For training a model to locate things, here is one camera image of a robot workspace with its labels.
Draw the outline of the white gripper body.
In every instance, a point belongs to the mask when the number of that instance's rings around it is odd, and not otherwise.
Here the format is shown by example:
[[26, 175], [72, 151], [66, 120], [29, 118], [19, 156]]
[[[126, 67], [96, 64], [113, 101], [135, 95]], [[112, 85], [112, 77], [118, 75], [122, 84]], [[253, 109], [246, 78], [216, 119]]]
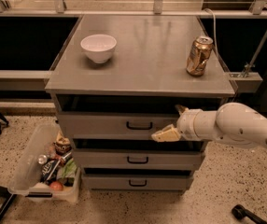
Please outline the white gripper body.
[[185, 109], [180, 113], [176, 122], [176, 128], [179, 134], [188, 141], [200, 141], [199, 136], [196, 134], [194, 128], [194, 121], [201, 109]]

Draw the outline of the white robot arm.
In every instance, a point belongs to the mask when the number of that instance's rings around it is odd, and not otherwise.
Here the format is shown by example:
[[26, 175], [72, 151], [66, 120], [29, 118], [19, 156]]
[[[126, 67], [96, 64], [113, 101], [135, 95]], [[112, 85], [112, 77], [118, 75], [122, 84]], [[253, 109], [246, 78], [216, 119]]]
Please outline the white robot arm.
[[177, 107], [176, 125], [169, 124], [151, 135], [156, 142], [214, 141], [243, 148], [267, 149], [267, 118], [254, 109], [227, 103], [217, 111]]

